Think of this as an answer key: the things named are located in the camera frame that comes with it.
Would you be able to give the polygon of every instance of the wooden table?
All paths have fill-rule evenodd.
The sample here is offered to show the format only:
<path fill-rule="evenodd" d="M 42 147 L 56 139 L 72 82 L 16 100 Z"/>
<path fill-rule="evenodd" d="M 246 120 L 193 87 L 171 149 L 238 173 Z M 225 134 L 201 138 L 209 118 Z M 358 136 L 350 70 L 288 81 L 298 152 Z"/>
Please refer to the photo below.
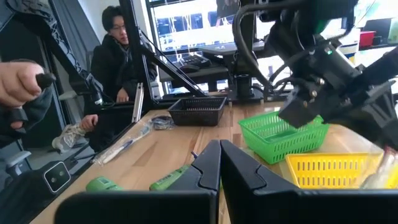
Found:
<path fill-rule="evenodd" d="M 246 145 L 238 121 L 278 110 L 278 106 L 280 103 L 234 106 L 233 108 L 226 106 L 217 127 L 177 127 L 173 130 L 153 131 L 105 166 L 92 165 L 31 223 L 53 223 L 53 216 L 58 205 L 69 196 L 85 191 L 86 184 L 96 177 L 112 177 L 112 180 L 124 189 L 148 190 L 150 184 L 182 165 L 191 163 L 190 152 L 201 153 L 212 139 L 229 139 L 238 147 L 245 149 Z M 164 110 L 150 111 L 117 141 L 114 147 L 121 146 L 127 139 L 139 132 L 146 121 L 163 114 L 168 114 L 168 112 Z M 370 150 L 381 151 L 349 129 L 332 125 L 323 145 L 313 152 L 369 152 Z M 276 174 L 292 181 L 284 161 L 270 166 L 256 155 L 252 154 L 252 156 Z M 229 223 L 228 210 L 222 193 L 220 195 L 220 223 Z"/>

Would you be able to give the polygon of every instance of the green basket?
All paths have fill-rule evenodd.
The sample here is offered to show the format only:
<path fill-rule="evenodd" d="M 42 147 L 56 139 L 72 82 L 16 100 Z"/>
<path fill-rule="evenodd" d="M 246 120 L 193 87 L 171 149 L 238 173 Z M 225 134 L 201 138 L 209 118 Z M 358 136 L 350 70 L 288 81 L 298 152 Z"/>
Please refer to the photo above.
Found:
<path fill-rule="evenodd" d="M 294 128 L 278 117 L 278 111 L 239 121 L 245 143 L 269 164 L 292 153 L 320 147 L 329 125 L 321 117 L 301 128 Z"/>

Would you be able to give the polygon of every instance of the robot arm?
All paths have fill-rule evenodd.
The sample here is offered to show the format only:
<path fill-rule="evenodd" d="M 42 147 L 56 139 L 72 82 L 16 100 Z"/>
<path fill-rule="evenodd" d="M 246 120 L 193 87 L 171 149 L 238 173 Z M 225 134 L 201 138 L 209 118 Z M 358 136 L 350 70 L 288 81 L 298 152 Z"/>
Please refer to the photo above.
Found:
<path fill-rule="evenodd" d="M 54 18 L 51 8 L 39 1 L 2 1 L 13 12 L 10 14 L 13 19 L 24 24 L 30 31 L 48 43 L 54 56 L 69 74 L 69 83 L 76 94 L 89 95 L 94 106 L 101 106 L 103 103 L 102 84 L 92 74 L 80 67 L 72 50 L 58 31 L 57 20 Z"/>
<path fill-rule="evenodd" d="M 398 49 L 368 68 L 354 65 L 337 49 L 342 35 L 325 40 L 320 33 L 331 19 L 346 18 L 354 23 L 358 0 L 270 0 L 268 4 L 242 7 L 234 18 L 236 46 L 253 75 L 265 86 L 265 95 L 283 82 L 291 91 L 279 116 L 299 128 L 317 115 L 326 123 L 341 124 L 366 139 L 398 149 L 398 119 L 389 79 L 398 74 Z M 290 67 L 292 76 L 272 85 L 262 76 L 240 33 L 239 22 L 247 13 L 262 11 L 261 19 L 275 21 L 266 39 L 266 48 Z"/>

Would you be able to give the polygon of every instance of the black handle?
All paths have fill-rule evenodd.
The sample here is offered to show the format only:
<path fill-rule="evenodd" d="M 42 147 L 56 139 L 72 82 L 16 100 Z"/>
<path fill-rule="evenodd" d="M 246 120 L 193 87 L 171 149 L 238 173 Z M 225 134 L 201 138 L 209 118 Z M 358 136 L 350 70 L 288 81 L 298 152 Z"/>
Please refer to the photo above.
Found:
<path fill-rule="evenodd" d="M 36 81 L 39 87 L 44 91 L 46 88 L 51 86 L 51 84 L 56 80 L 55 76 L 51 73 L 41 73 L 36 75 Z M 10 110 L 7 115 L 8 121 L 11 123 L 16 121 L 22 121 L 23 123 L 27 122 L 27 116 L 25 111 L 22 108 L 16 108 Z M 16 130 L 21 133 L 25 133 L 24 128 Z"/>

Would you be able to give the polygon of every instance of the yellow basket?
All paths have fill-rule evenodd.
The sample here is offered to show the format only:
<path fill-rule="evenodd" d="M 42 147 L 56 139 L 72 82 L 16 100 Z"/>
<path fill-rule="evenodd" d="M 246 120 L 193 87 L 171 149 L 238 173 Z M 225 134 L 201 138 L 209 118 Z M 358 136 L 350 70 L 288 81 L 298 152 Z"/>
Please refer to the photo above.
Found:
<path fill-rule="evenodd" d="M 357 178 L 365 178 L 373 174 L 381 159 L 382 154 L 369 153 L 316 153 L 286 156 L 294 184 L 303 189 L 357 189 L 364 181 Z M 396 183 L 398 180 L 391 178 L 386 188 L 395 188 Z"/>

